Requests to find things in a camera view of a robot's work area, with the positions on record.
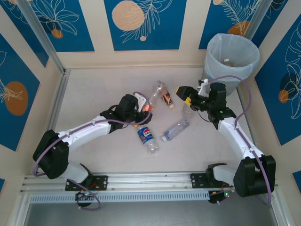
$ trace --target white trash bin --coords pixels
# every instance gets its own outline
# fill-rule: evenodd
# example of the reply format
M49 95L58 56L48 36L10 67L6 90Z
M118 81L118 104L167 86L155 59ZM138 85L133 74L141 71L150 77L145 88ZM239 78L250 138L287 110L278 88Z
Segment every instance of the white trash bin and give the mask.
M225 59L229 59L227 65L231 66L224 65ZM225 75L246 79L258 66L259 59L259 50L249 39L235 34L216 34L207 46L202 79L215 79ZM240 83L234 78L224 78L216 82L226 85L227 95Z

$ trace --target plastic bag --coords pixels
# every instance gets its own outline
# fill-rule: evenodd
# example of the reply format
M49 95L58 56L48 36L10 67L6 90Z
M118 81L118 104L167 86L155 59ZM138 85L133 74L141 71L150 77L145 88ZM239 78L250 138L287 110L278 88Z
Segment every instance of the plastic bag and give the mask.
M229 59L231 66L224 65L224 59ZM209 79L225 75L246 79L258 66L259 59L259 50L249 39L234 34L216 34L207 46L204 74ZM226 85L229 95L240 81L225 78L217 82Z

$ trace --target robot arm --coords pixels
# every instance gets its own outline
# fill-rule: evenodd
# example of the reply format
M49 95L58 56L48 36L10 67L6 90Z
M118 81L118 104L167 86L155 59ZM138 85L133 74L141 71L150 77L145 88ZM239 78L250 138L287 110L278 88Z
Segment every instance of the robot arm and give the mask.
M91 186L94 180L92 173L82 164L69 162L69 154L97 137L122 129L124 124L120 122L141 122L148 114L150 116L143 124L150 122L151 113L141 112L145 102L146 99L137 93L134 96L127 94L118 105L110 107L83 125L59 133L53 130L45 132L33 154L33 159L37 161L47 147L61 139L41 158L39 166L49 179L64 177L81 183L84 187Z
M226 107L226 88L222 83L212 83L208 97L203 96L207 81L199 81L200 90L182 86L176 91L194 111L206 111L210 122L227 139L236 157L240 160L237 169L231 169L224 163L209 165L208 178L212 181L223 181L234 185L236 192L241 196L264 194L267 185L253 152L259 156L267 174L271 191L275 186L276 162L272 156L265 156L246 136L238 123L236 115Z

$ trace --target blue label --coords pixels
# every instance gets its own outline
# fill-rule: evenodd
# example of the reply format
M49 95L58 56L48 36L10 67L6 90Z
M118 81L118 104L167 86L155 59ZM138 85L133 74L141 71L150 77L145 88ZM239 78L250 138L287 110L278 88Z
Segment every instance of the blue label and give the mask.
M140 137L143 144L145 144L147 141L154 138L152 136L149 128L147 128L147 127L144 127L143 129L139 130L138 135L139 135L139 137Z

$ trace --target bottle cap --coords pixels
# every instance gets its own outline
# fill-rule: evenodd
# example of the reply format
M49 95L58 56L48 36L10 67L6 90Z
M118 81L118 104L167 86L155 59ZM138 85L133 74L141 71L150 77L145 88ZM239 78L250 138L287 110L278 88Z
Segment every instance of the bottle cap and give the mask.
M175 107L174 104L171 104L171 105L169 106L170 109L174 109L174 107Z
M167 138L165 136L162 136L161 139L163 140L163 142L167 141Z

